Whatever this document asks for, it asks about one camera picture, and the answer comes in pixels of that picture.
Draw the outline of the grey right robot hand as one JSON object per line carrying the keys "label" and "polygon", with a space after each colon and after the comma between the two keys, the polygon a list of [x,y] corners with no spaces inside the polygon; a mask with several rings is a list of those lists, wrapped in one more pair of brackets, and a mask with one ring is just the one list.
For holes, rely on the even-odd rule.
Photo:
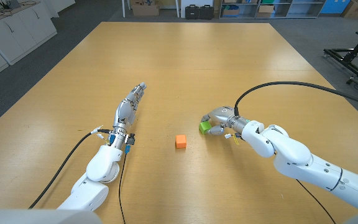
{"label": "grey right robot hand", "polygon": [[202,117],[202,123],[208,122],[208,124],[201,125],[202,133],[221,135],[225,128],[233,127],[235,118],[233,107],[218,107]]}

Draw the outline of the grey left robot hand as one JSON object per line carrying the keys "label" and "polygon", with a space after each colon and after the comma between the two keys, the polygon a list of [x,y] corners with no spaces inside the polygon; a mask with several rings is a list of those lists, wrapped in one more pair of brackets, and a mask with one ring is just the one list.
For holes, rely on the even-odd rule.
{"label": "grey left robot hand", "polygon": [[144,82],[140,83],[119,103],[114,116],[114,128],[122,128],[126,131],[129,130],[133,125],[135,113],[146,88],[147,85]]}

